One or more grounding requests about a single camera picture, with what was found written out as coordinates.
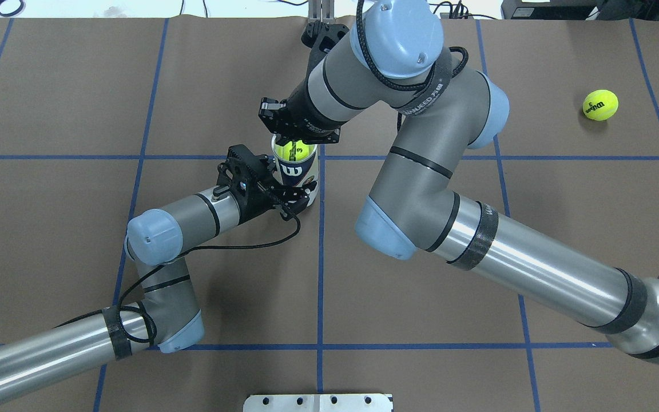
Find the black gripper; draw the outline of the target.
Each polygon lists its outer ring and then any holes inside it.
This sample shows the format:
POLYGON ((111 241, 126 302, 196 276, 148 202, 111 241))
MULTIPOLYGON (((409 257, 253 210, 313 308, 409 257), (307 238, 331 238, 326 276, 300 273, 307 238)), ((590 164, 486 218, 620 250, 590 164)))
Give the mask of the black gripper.
POLYGON ((278 141, 293 137, 293 125, 298 129, 298 141, 305 144, 336 144, 340 138, 341 123, 319 112, 309 97, 281 101, 262 97, 258 115, 278 141))
POLYGON ((278 206, 283 221, 298 218, 313 201, 313 191, 303 186, 281 185, 275 179, 256 181, 242 179, 238 183, 240 224, 244 224, 278 206))

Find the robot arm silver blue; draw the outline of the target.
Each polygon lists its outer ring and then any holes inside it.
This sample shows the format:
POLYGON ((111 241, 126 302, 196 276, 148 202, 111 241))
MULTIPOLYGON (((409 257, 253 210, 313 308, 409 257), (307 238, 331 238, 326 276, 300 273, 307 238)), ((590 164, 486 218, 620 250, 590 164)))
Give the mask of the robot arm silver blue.
MULTIPOLYGON (((449 22, 511 101, 494 146, 463 159, 450 187, 607 266, 659 273, 659 22, 449 22)), ((621 354, 606 338, 533 298, 441 258, 383 256, 352 224, 390 145, 389 110, 348 128, 330 149, 324 211, 280 246, 272 299, 233 349, 314 360, 326 386, 363 374, 635 380, 659 365, 621 354)))
MULTIPOLYGON (((66 171, 51 164, 0 163, 0 344, 107 307, 121 269, 122 242, 135 176, 105 176, 91 164, 66 171)), ((220 305, 232 304, 236 328, 263 339, 284 328, 300 340, 314 331, 316 270, 306 262, 261 268, 280 251, 304 249, 316 235, 318 208, 301 214, 303 229, 283 245, 254 251, 196 251, 190 272, 199 289, 207 341, 217 340, 220 305)), ((240 411, 254 394, 312 394, 315 354, 309 350, 145 350, 0 406, 2 411, 240 411)))

